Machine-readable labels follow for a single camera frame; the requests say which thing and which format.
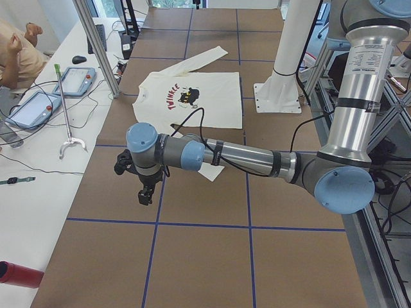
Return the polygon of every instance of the white table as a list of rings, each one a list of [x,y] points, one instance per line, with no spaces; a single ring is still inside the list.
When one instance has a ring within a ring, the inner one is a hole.
[[[105,25],[107,37],[115,20],[95,19],[94,21],[96,24]],[[80,65],[73,65],[71,59],[75,55],[85,56],[87,61]],[[115,56],[122,58],[120,39],[116,32],[112,33],[107,41],[107,55],[111,67],[114,67],[118,61]],[[104,79],[98,68],[96,57],[87,54],[86,36],[80,22],[68,34],[37,78],[36,83],[57,80],[55,63],[60,64],[62,71],[69,66],[94,67],[97,76],[92,89],[100,80]],[[55,84],[45,85],[42,88],[46,92],[51,92],[54,86]],[[32,92],[38,90],[37,88],[30,90],[22,102]],[[20,160],[31,167],[46,171],[83,173],[111,104],[112,96],[107,83],[103,81],[98,89],[91,94],[91,97],[98,101],[98,106],[87,125],[82,129],[72,129],[74,137],[85,141],[88,152],[76,145],[67,148],[64,159],[60,160],[58,151],[62,143],[67,140],[66,127],[45,126],[34,136],[24,140],[24,144],[20,148],[13,149],[9,146],[3,146],[0,153]],[[78,100],[67,99],[67,105],[73,106]],[[83,125],[95,104],[91,99],[85,98],[80,104],[70,108],[71,124]],[[63,114],[52,119],[49,123],[64,124]],[[28,134],[19,133],[19,135],[24,137]],[[44,271],[82,176],[32,171],[17,162],[6,160],[4,157],[0,157],[0,170],[0,180],[6,180],[12,176],[19,178],[36,177],[35,181],[32,182],[0,185],[0,243],[2,246],[0,261],[8,261]],[[27,308],[33,301],[36,292],[37,289],[0,284],[0,307]]]

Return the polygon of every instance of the light blue device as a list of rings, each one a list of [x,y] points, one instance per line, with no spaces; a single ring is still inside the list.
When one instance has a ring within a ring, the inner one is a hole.
[[[92,67],[68,67],[62,76],[65,96],[82,97],[96,79],[96,70]],[[56,85],[53,94],[60,95],[60,87]]]
[[[7,123],[25,130],[34,130],[44,124],[62,104],[60,96],[37,91],[6,119]]]

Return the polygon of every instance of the label on robot arm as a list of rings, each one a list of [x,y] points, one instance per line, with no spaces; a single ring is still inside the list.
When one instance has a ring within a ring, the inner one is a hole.
[[[352,47],[344,75],[378,75],[378,79],[384,79],[393,52],[394,46],[391,45],[369,44]]]

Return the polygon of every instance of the robotic arm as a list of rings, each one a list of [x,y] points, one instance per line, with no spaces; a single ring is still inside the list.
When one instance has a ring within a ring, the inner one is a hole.
[[[331,13],[330,35],[345,37],[351,49],[327,144],[317,154],[281,153],[196,135],[159,135],[150,124],[137,123],[127,132],[128,150],[118,157],[116,172],[127,170],[139,176],[144,185],[140,203],[151,203],[164,166],[198,171],[208,162],[284,178],[340,214],[369,204],[374,182],[367,172],[371,160],[366,149],[394,48],[410,30],[411,2],[334,0],[331,5],[340,13]]]

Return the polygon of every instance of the red cylinder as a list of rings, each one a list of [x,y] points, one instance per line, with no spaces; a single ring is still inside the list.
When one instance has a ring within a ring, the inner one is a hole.
[[[37,269],[26,268],[6,261],[0,262],[0,283],[14,286],[32,287],[40,286],[44,272]]]

